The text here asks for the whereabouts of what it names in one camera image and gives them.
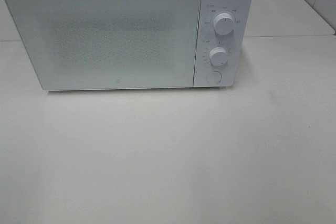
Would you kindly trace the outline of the round door release button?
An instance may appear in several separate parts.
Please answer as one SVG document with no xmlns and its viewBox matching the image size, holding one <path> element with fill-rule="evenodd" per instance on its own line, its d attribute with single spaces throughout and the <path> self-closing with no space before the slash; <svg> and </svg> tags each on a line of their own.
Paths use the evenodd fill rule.
<svg viewBox="0 0 336 224">
<path fill-rule="evenodd" d="M 206 81 L 209 84 L 218 84 L 222 80 L 222 74 L 218 71 L 212 71 L 207 74 L 206 76 Z"/>
</svg>

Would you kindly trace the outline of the white timer knob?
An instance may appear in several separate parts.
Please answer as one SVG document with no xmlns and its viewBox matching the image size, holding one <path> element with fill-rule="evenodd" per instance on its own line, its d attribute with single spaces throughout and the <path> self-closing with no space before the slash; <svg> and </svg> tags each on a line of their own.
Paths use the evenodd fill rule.
<svg viewBox="0 0 336 224">
<path fill-rule="evenodd" d="M 208 53 L 208 57 L 212 66 L 219 67 L 228 61 L 229 53 L 226 48 L 216 47 Z"/>
</svg>

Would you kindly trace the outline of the upper white power knob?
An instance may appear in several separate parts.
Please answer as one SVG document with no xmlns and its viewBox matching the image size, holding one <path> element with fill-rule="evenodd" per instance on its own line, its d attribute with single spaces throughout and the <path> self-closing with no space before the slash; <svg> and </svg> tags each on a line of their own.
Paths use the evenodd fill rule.
<svg viewBox="0 0 336 224">
<path fill-rule="evenodd" d="M 234 30 L 235 17 L 230 12 L 218 13 L 213 18 L 213 26 L 217 35 L 228 35 Z"/>
</svg>

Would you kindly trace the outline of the white microwave door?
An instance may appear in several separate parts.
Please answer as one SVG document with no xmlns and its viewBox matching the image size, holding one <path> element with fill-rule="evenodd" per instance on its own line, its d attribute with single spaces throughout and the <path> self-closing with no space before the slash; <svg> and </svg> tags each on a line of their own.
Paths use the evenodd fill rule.
<svg viewBox="0 0 336 224">
<path fill-rule="evenodd" d="M 200 0 L 5 0 L 44 90 L 193 85 Z"/>
</svg>

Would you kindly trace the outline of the white microwave oven body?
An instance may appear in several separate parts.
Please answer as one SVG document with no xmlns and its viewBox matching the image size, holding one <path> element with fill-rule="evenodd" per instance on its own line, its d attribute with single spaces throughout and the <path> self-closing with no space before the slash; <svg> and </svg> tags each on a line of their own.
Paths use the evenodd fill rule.
<svg viewBox="0 0 336 224">
<path fill-rule="evenodd" d="M 229 87 L 234 83 L 250 4 L 251 0 L 199 0 L 193 85 L 190 87 L 175 88 Z M 213 26 L 214 16 L 222 12 L 230 12 L 235 17 L 234 30 L 225 36 L 217 35 Z M 212 66 L 208 57 L 208 53 L 216 47 L 226 48 L 229 53 L 228 61 L 219 67 Z M 209 84 L 206 81 L 207 74 L 212 71 L 218 71 L 222 74 L 220 83 Z"/>
</svg>

